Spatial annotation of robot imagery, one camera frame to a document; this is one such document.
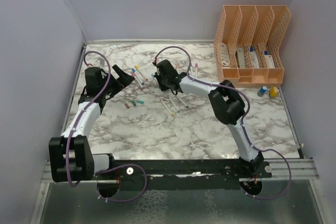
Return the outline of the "green cap marker pen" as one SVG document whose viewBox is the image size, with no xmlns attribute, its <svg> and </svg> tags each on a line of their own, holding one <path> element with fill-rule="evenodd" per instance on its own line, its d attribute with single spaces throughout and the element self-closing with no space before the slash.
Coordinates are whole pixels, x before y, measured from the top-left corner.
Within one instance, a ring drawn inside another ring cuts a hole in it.
<svg viewBox="0 0 336 224">
<path fill-rule="evenodd" d="M 177 106 L 177 104 L 174 102 L 172 97 L 169 97 L 169 101 L 171 102 L 171 104 L 173 105 L 174 109 L 176 110 L 177 113 L 180 113 L 181 110 L 180 108 Z"/>
</svg>

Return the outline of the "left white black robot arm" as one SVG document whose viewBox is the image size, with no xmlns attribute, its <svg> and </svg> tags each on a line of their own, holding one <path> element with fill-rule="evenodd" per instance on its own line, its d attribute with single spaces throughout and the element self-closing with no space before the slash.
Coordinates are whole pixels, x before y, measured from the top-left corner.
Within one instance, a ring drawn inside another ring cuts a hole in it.
<svg viewBox="0 0 336 224">
<path fill-rule="evenodd" d="M 101 115 L 106 101 L 129 86 L 135 78 L 117 65 L 115 78 L 99 67 L 85 70 L 86 85 L 78 101 L 78 111 L 68 128 L 49 141 L 51 176 L 54 182 L 92 180 L 99 173 L 104 179 L 115 175 L 116 166 L 110 154 L 93 155 L 88 137 Z"/>
</svg>

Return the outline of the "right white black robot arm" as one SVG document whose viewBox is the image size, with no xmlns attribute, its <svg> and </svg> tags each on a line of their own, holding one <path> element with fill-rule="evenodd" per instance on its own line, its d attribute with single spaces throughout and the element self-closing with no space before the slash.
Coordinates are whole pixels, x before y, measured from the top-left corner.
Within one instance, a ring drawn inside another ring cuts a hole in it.
<svg viewBox="0 0 336 224">
<path fill-rule="evenodd" d="M 215 117 L 229 128 L 235 140 L 242 173 L 246 177 L 258 174 L 264 157 L 254 147 L 246 129 L 245 103 L 232 83 L 228 80 L 221 83 L 205 82 L 186 72 L 178 73 L 168 60 L 153 64 L 157 68 L 154 77 L 162 91 L 171 90 L 174 95 L 186 93 L 209 99 Z"/>
</svg>

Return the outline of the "brown cap marker pen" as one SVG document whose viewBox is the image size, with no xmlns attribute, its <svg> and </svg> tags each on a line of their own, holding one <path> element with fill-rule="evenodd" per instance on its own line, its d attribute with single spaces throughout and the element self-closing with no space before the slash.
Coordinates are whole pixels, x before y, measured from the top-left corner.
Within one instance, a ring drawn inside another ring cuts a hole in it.
<svg viewBox="0 0 336 224">
<path fill-rule="evenodd" d="M 165 107 L 165 109 L 168 111 L 168 113 L 174 117 L 174 113 L 170 110 L 170 108 L 167 106 L 167 104 L 162 100 L 160 99 L 161 103 L 163 104 L 163 106 Z"/>
</svg>

